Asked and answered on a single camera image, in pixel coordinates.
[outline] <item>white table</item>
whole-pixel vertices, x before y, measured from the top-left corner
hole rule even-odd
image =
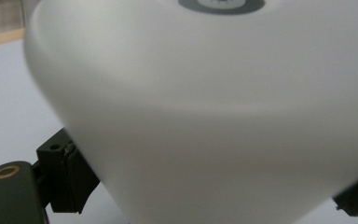
[[[27,70],[22,41],[0,45],[0,164],[35,162],[36,149],[61,127]],[[326,200],[296,224],[358,224],[358,217],[336,211]],[[266,204],[266,209],[274,208]],[[47,210],[51,224],[128,223],[103,185],[91,194],[82,215],[53,214],[49,206]]]

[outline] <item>wooden edge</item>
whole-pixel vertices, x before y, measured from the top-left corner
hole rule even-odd
[[[18,29],[0,34],[0,44],[22,39],[24,31],[25,29]]]

